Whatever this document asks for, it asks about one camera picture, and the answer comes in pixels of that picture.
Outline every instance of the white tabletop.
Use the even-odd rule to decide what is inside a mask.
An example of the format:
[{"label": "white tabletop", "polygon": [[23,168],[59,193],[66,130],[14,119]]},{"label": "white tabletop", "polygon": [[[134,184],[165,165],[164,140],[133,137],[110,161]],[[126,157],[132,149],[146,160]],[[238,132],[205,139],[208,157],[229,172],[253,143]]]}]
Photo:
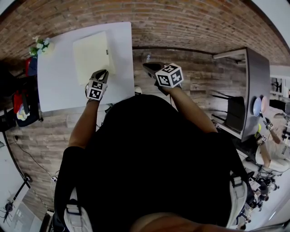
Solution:
[{"label": "white tabletop", "polygon": [[73,57],[73,42],[106,31],[116,75],[108,79],[101,104],[117,103],[134,96],[131,23],[96,25],[70,31],[51,39],[51,54],[38,57],[38,91],[42,112],[85,106],[84,86],[79,85]]}]

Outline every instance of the power outlet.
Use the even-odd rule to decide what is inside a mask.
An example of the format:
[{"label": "power outlet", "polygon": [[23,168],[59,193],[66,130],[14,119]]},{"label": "power outlet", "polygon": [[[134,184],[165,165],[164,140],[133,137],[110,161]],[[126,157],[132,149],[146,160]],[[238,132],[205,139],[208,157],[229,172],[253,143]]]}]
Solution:
[{"label": "power outlet", "polygon": [[58,179],[54,176],[51,178],[51,180],[53,180],[54,182],[57,182]]}]

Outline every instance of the white strap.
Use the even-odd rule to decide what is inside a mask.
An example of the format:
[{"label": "white strap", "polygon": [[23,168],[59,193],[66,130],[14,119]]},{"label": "white strap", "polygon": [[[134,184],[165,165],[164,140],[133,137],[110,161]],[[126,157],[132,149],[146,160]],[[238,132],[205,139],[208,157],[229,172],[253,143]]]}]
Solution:
[{"label": "white strap", "polygon": [[242,208],[244,207],[247,199],[247,185],[245,182],[242,181],[241,177],[237,176],[233,178],[233,182],[230,181],[230,195],[231,195],[231,202],[232,202],[232,209],[230,213],[229,220],[227,222],[227,228],[229,228],[236,217],[241,212]]},{"label": "white strap", "polygon": [[[70,199],[77,200],[76,188],[72,190]],[[76,204],[67,204],[63,218],[70,232],[92,232],[90,218],[83,207],[78,207]]]}]

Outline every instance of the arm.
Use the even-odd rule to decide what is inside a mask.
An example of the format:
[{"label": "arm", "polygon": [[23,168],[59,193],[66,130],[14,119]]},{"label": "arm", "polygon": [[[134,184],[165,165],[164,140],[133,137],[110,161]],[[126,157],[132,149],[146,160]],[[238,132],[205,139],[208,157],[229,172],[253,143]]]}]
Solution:
[{"label": "arm", "polygon": [[187,120],[194,123],[205,133],[217,132],[210,118],[182,91],[181,88],[164,88],[164,90],[171,95],[177,110]]},{"label": "arm", "polygon": [[96,132],[97,111],[99,101],[89,101],[82,113],[82,116],[77,121],[71,137],[69,138],[68,146],[76,146],[86,148],[90,138]]},{"label": "arm", "polygon": [[273,131],[273,130],[270,130],[270,133],[273,137],[273,140],[276,144],[280,144],[281,143],[281,140],[279,139],[279,137],[276,135],[276,133]]},{"label": "arm", "polygon": [[264,166],[266,168],[268,168],[270,166],[270,162],[271,162],[271,157],[267,151],[266,145],[265,144],[261,144],[260,145],[260,149],[261,149],[261,156],[262,159],[264,161]]}]

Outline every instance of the black shirt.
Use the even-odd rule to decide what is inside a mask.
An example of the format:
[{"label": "black shirt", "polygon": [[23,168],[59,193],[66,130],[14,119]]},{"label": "black shirt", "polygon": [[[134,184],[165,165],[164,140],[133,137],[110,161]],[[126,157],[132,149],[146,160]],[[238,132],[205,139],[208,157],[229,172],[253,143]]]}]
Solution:
[{"label": "black shirt", "polygon": [[85,150],[64,151],[55,210],[63,221],[76,187],[94,231],[129,231],[158,212],[226,226],[230,170],[247,179],[229,138],[203,133],[159,97],[138,95],[113,106]]}]

